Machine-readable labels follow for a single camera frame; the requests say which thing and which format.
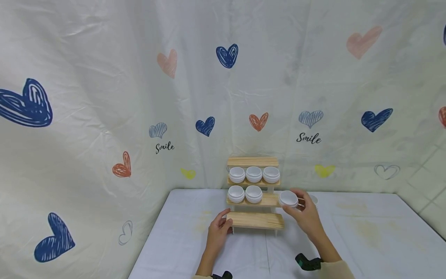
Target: wooden plank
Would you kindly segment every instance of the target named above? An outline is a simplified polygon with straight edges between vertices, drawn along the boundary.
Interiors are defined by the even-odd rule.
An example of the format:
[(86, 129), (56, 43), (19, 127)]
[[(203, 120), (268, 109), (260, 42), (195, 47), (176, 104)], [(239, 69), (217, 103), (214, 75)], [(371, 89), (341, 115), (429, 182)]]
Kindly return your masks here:
[(235, 204), (229, 200), (229, 198), (226, 196), (226, 203), (230, 206), (257, 206), (257, 207), (282, 207), (279, 203), (279, 195), (273, 194), (273, 193), (263, 193), (262, 200), (257, 204), (250, 203), (246, 198), (238, 204)]
[(279, 167), (276, 157), (229, 157), (229, 167)]
[(240, 183), (234, 183), (229, 179), (229, 175), (227, 175), (227, 183), (229, 185), (240, 185), (240, 186), (257, 185), (259, 187), (276, 187), (276, 186), (280, 185), (280, 180), (274, 184), (270, 184), (270, 183), (266, 182), (265, 180), (263, 180), (263, 178), (262, 178), (261, 181), (259, 181), (257, 183), (252, 183), (252, 182), (249, 182), (247, 178), (245, 178), (245, 180)]
[(285, 222), (281, 214), (257, 212), (229, 212), (227, 219), (232, 219), (234, 228), (283, 229)]

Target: black device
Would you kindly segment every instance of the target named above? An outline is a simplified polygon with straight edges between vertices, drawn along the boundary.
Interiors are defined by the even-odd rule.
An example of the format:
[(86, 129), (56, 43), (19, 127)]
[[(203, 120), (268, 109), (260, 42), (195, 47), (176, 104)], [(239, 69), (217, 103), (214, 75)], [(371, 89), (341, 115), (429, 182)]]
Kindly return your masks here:
[(314, 271), (321, 269), (321, 263), (323, 262), (321, 258), (314, 258), (308, 260), (304, 254), (300, 253), (294, 258), (301, 269), (305, 271)]
[(223, 276), (220, 277), (220, 276), (218, 276), (216, 274), (213, 274), (212, 278), (213, 279), (232, 279), (232, 274), (229, 271), (225, 271), (223, 273)]

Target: curtain backdrop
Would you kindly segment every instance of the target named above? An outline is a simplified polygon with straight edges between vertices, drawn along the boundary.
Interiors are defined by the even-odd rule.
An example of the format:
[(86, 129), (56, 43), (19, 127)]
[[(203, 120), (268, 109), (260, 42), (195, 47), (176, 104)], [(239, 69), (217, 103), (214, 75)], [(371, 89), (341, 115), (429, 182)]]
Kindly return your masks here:
[(446, 124), (442, 0), (1, 0), (0, 278), (127, 278), (229, 156), (395, 192)]

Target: orange heart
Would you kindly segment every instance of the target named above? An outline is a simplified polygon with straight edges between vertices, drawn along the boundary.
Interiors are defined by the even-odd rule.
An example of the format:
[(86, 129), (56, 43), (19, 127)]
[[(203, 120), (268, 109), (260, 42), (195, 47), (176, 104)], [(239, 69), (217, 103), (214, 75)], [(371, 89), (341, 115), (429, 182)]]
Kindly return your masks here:
[(381, 26), (375, 26), (365, 33), (364, 37), (359, 33), (353, 33), (347, 39), (347, 49), (357, 59), (367, 52), (367, 50), (378, 40), (383, 28)]
[(251, 123), (251, 126), (254, 128), (254, 129), (256, 129), (257, 130), (257, 132), (260, 132), (262, 129), (263, 129), (263, 127), (265, 127), (265, 124), (266, 124), (266, 121), (268, 120), (268, 113), (267, 112), (265, 112), (263, 115), (262, 115), (262, 117), (260, 118), (260, 120), (259, 120), (259, 118), (256, 116), (256, 115), (254, 115), (254, 114), (251, 114), (250, 116), (249, 116), (249, 122)]
[(164, 54), (158, 53), (157, 56), (158, 65), (160, 65), (161, 70), (171, 78), (175, 78), (175, 71), (177, 70), (177, 51), (174, 49), (170, 50), (169, 58)]
[(446, 107), (442, 107), (438, 111), (438, 118), (440, 119), (440, 122), (443, 124), (443, 126), (446, 128)]
[(121, 163), (114, 165), (112, 172), (118, 177), (130, 177), (132, 175), (132, 168), (130, 166), (130, 155), (128, 155), (127, 151), (122, 153), (122, 160), (124, 161), (124, 165)]

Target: outlined heart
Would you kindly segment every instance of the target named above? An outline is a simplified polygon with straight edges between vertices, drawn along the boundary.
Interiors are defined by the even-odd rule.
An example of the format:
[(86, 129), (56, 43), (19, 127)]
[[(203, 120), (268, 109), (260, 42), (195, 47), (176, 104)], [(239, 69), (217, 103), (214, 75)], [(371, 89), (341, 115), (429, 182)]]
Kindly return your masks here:
[(331, 175), (331, 173), (335, 170), (335, 166), (328, 166), (324, 167), (323, 165), (316, 165), (314, 166), (314, 170), (321, 178), (326, 178)]
[(122, 234), (118, 237), (119, 245), (125, 245), (130, 238), (132, 238), (133, 234), (133, 223), (132, 221), (127, 221), (122, 226)]
[(76, 245), (67, 226), (56, 213), (48, 214), (48, 224), (53, 235), (44, 238), (34, 249), (34, 258), (38, 262), (52, 261)]
[(314, 124), (318, 123), (322, 117), (324, 117), (324, 113), (322, 110), (317, 110), (312, 113), (308, 111), (303, 111), (299, 115), (299, 122), (308, 126), (311, 129)]
[(198, 120), (195, 123), (195, 128), (197, 129), (197, 131), (208, 137), (210, 136), (211, 131), (214, 128), (214, 125), (215, 125), (215, 118), (210, 116), (206, 119), (206, 123), (201, 120)]
[(130, 155), (127, 151), (122, 153), (124, 164), (118, 163), (113, 166), (112, 172), (118, 177), (130, 177), (132, 175), (132, 166), (130, 165)]
[(26, 127), (46, 127), (53, 121), (53, 111), (43, 86), (27, 79), (22, 95), (0, 89), (0, 116)]
[(219, 46), (215, 50), (217, 53), (217, 58), (223, 67), (231, 69), (234, 66), (235, 61), (237, 60), (237, 55), (239, 54), (239, 46), (233, 44), (226, 50), (224, 47)]
[(446, 107), (442, 107), (442, 108), (438, 111), (438, 119), (439, 119), (440, 122), (443, 124), (443, 127), (446, 128)]
[(249, 123), (251, 123), (251, 126), (254, 129), (256, 129), (257, 132), (260, 132), (263, 129), (263, 127), (265, 127), (266, 121), (268, 120), (268, 116), (269, 114), (265, 112), (259, 119), (256, 115), (251, 114), (249, 116)]
[(171, 78), (175, 78), (175, 71), (177, 70), (177, 51), (174, 49), (170, 50), (169, 58), (164, 54), (158, 53), (157, 56), (158, 65), (160, 65), (161, 70)]
[(189, 180), (194, 179), (194, 177), (195, 177), (195, 175), (196, 175), (196, 173), (195, 173), (194, 170), (190, 170), (190, 171), (188, 171), (188, 170), (185, 170), (185, 169), (183, 169), (183, 168), (181, 168), (181, 173), (184, 175), (184, 177), (186, 177), (186, 178), (189, 179)]
[(166, 123), (160, 122), (156, 126), (150, 126), (149, 136), (163, 138), (164, 133), (167, 131)]
[(365, 33), (364, 37), (359, 33), (353, 33), (347, 39), (347, 50), (356, 57), (361, 57), (367, 52), (367, 50), (378, 40), (383, 28), (381, 26), (375, 26)]
[(383, 165), (375, 166), (375, 173), (384, 180), (389, 180), (395, 177), (400, 172), (400, 167), (397, 165), (391, 165), (384, 167)]
[(373, 133), (392, 115), (392, 112), (392, 108), (385, 109), (377, 115), (371, 111), (366, 111), (361, 118), (361, 123)]

